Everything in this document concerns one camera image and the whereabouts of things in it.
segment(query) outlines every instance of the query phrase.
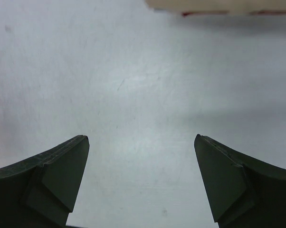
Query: cardboard box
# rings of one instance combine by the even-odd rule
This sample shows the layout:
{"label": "cardboard box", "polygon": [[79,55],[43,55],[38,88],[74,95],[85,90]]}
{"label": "cardboard box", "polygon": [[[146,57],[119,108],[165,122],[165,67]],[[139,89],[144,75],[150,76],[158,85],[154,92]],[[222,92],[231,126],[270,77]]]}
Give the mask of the cardboard box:
{"label": "cardboard box", "polygon": [[146,0],[149,7],[183,14],[286,14],[286,0]]}

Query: scratch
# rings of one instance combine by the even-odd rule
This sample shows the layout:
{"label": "scratch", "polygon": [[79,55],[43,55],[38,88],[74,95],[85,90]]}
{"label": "scratch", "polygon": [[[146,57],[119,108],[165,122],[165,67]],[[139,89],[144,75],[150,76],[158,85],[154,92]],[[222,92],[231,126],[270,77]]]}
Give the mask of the scratch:
{"label": "scratch", "polygon": [[121,82],[121,84],[120,84],[119,88],[117,89],[117,91],[119,91],[119,89],[120,89],[121,86],[124,84],[124,82],[125,82],[125,79],[123,79],[123,81]]}

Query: scratched surface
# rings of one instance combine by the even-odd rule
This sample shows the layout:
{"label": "scratched surface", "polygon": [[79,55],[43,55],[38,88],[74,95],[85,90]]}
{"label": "scratched surface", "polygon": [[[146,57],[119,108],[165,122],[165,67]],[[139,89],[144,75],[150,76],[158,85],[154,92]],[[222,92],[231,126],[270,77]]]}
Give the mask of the scratched surface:
{"label": "scratched surface", "polygon": [[0,1],[0,167],[88,135],[68,224],[217,227],[197,133],[286,168],[286,17]]}

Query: white surface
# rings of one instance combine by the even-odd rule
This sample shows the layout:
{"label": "white surface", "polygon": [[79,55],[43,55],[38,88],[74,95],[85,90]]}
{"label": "white surface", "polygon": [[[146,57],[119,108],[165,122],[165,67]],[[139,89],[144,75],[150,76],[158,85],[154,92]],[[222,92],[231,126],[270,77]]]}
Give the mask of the white surface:
{"label": "white surface", "polygon": [[88,135],[68,224],[217,227],[197,133],[286,168],[286,17],[0,1],[0,167]]}

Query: dark spot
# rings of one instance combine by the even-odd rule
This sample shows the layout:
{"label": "dark spot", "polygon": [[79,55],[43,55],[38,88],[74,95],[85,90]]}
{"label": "dark spot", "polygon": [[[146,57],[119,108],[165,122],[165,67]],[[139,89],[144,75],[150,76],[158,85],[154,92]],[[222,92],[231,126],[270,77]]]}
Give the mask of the dark spot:
{"label": "dark spot", "polygon": [[11,33],[11,32],[12,32],[12,29],[11,29],[10,26],[5,25],[5,31],[8,32],[8,33]]}
{"label": "dark spot", "polygon": [[165,208],[163,208],[162,210],[162,216],[167,217],[167,210]]}

